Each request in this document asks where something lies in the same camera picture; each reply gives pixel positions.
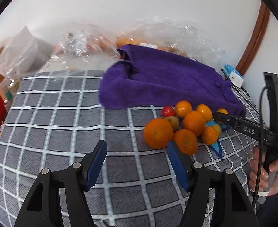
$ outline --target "plastic wrap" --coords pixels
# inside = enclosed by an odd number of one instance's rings
[[[42,69],[46,71],[86,69],[106,70],[120,58],[114,43],[115,36],[92,24],[74,24],[71,30],[61,34],[51,59]],[[55,74],[55,78],[67,73]]]
[[[117,37],[116,46],[135,44],[175,53],[220,71],[224,50],[202,39],[193,22],[180,23],[173,19],[152,17],[140,20]]]
[[[38,50],[37,39],[24,27],[0,54],[0,74],[18,79],[38,71],[49,58]]]

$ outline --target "fingernail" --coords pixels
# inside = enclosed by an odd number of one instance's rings
[[[274,172],[274,170],[275,170],[275,165],[269,165],[269,170],[270,170],[271,172]]]

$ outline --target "purple cloth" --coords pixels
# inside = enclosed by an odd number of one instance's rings
[[[231,82],[211,67],[176,54],[136,45],[119,50],[125,60],[110,67],[99,89],[105,108],[143,105],[175,106],[181,100],[207,105],[214,113],[225,108],[244,117],[245,107],[231,91]]]

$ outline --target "silver bolt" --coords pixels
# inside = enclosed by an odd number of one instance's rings
[[[41,170],[41,174],[45,175],[47,173],[49,173],[49,169],[48,168],[44,168],[44,169]]]
[[[73,164],[73,168],[77,169],[79,167],[81,167],[81,164],[79,162]]]
[[[201,163],[199,163],[199,162],[194,163],[194,168],[201,168],[201,167],[202,167]]]
[[[232,171],[231,169],[229,169],[229,168],[227,168],[227,169],[225,170],[225,172],[226,172],[227,174],[229,174],[229,175],[231,175],[231,174],[233,173],[233,171]]]

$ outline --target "human hand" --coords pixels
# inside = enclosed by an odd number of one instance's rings
[[[249,180],[248,184],[252,190],[255,190],[257,165],[258,165],[258,161],[259,161],[259,148],[254,147],[252,152],[253,152],[253,159],[250,161],[250,164],[251,164],[253,170],[249,173],[250,180]],[[264,161],[265,161],[265,155],[263,154],[262,162],[264,162]],[[277,174],[276,174],[273,184],[270,188],[268,196],[275,195],[278,193],[278,159],[269,165],[269,170],[270,170],[270,172],[277,172]],[[259,192],[262,192],[265,188],[268,187],[267,179],[268,179],[268,173],[262,167],[261,179],[259,182]]]

